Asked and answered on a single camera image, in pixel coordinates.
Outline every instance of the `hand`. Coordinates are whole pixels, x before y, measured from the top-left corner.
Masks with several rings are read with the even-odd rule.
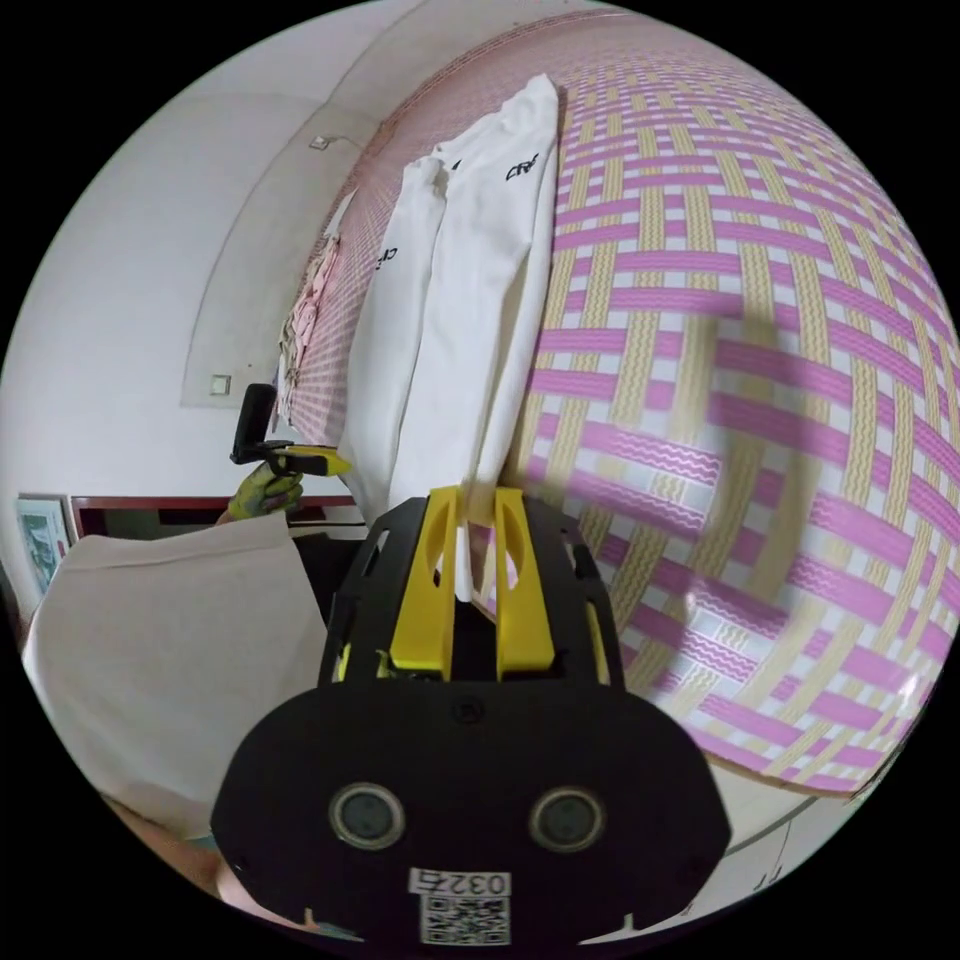
[[[240,484],[240,489],[227,506],[227,513],[234,520],[249,520],[252,517],[265,517],[278,510],[295,510],[303,496],[302,480],[302,473],[293,477],[277,477],[270,469],[270,464],[261,463]]]

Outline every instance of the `bed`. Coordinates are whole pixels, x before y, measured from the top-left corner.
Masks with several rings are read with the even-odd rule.
[[[403,166],[539,72],[562,91],[552,278],[504,482],[579,520],[632,692],[721,766],[854,795],[960,622],[960,346],[883,190],[761,74],[615,11],[437,74],[344,184],[293,426],[338,442]]]

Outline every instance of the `white t-shirt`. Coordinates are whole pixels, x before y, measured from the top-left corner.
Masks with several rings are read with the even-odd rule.
[[[167,540],[85,537],[23,664],[91,784],[192,839],[244,736],[316,686],[326,635],[277,514]]]

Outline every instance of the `framed painting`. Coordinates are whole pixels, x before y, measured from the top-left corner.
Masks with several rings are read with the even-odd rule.
[[[17,498],[17,520],[37,586],[43,595],[71,545],[67,527],[67,498],[21,494]]]

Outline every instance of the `white sheet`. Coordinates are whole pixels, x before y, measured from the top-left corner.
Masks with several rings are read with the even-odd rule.
[[[387,509],[434,244],[446,206],[437,185],[440,171],[440,161],[432,157],[404,169],[350,348],[339,452],[353,467],[347,486],[368,524]]]
[[[389,506],[463,484],[468,516],[492,522],[540,328],[556,196],[557,94],[536,77],[462,140],[434,251],[417,365]],[[444,145],[452,159],[456,145]],[[473,595],[466,525],[457,596]]]
[[[316,685],[325,642],[274,515],[150,542],[85,537],[40,605],[23,665],[92,785],[191,838],[209,833],[241,740]]]
[[[374,275],[351,348],[341,452],[354,465],[347,483],[368,524],[410,497],[458,484],[472,517],[489,519],[547,292],[557,123],[556,90],[540,75],[439,144],[418,161],[438,164],[445,203],[437,220],[426,181],[408,190],[405,172],[388,233],[407,221],[418,250],[432,245],[432,262],[420,300],[419,286],[406,303],[383,295],[385,276]],[[385,240],[385,253],[393,246],[399,251]],[[457,596],[469,600],[465,524],[456,578]]]

